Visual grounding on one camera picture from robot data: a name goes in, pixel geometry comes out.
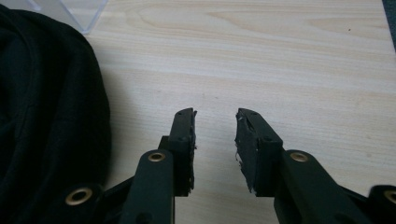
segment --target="wooden table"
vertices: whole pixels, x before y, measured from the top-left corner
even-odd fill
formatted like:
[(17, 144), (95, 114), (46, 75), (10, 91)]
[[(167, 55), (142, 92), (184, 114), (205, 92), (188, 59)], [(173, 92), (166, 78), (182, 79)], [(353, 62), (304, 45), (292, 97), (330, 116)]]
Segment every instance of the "wooden table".
[(235, 114), (367, 195), (396, 185), (396, 57), (380, 0), (110, 0), (86, 35), (111, 104), (110, 188), (194, 107), (195, 190), (176, 223), (277, 223), (235, 161)]

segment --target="black plastic part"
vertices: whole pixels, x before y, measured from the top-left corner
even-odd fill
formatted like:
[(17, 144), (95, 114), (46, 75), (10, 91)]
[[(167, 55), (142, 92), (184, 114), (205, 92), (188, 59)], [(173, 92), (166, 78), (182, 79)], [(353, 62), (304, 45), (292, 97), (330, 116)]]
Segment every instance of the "black plastic part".
[(367, 200), (375, 214), (375, 223), (396, 223), (396, 187), (390, 185), (374, 186)]
[[(288, 195), (282, 195), (288, 191), (289, 200), (294, 201), (301, 215), (301, 223), (371, 223), (313, 156), (299, 150), (288, 150), (282, 157), (280, 173), (288, 190), (279, 191), (276, 198), (288, 198)], [(278, 216), (285, 209), (280, 204), (275, 203)]]
[(360, 195), (353, 190), (346, 189), (342, 186), (340, 187), (343, 189), (345, 195), (349, 198), (349, 200), (352, 201), (363, 212), (364, 215), (370, 218), (373, 223), (380, 223), (377, 222), (375, 210), (370, 207), (370, 204), (368, 204), (368, 199), (366, 197)]
[(120, 224), (174, 223), (173, 183), (172, 153), (167, 150), (145, 153), (140, 158), (134, 183), (122, 208)]
[(235, 143), (247, 186), (258, 197), (274, 197), (283, 141), (255, 111), (239, 108), (236, 120)]
[(131, 177), (106, 190), (99, 202), (98, 209), (96, 209), (93, 223), (119, 223), (123, 204), (133, 183), (134, 177)]
[[(84, 203), (70, 205), (66, 203), (66, 198), (76, 189), (88, 189), (92, 195)], [(75, 185), (65, 190), (59, 197), (57, 197), (49, 207), (47, 215), (39, 222), (40, 224), (52, 223), (94, 223), (95, 210), (98, 201), (102, 197), (102, 187), (98, 184), (83, 183)], [(73, 198), (78, 200), (80, 196), (87, 196), (86, 194), (76, 193)]]
[(175, 196), (188, 196), (194, 188), (195, 115), (192, 108), (178, 111), (169, 136), (163, 136), (159, 145), (174, 156)]
[(280, 181), (274, 199), (274, 208), (280, 224), (301, 224), (301, 215), (291, 198), (289, 189), (283, 180)]

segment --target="black knit cloth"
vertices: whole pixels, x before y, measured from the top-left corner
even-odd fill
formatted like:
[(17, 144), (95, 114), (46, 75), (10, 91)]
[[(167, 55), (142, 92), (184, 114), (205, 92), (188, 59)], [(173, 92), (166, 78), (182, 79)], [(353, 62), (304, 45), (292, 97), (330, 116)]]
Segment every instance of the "black knit cloth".
[(0, 223), (37, 223), (63, 190), (101, 183), (109, 106), (73, 28), (0, 5)]
[(393, 40), (393, 47), (396, 50), (396, 0), (382, 0), (385, 13), (387, 14), (390, 34)]

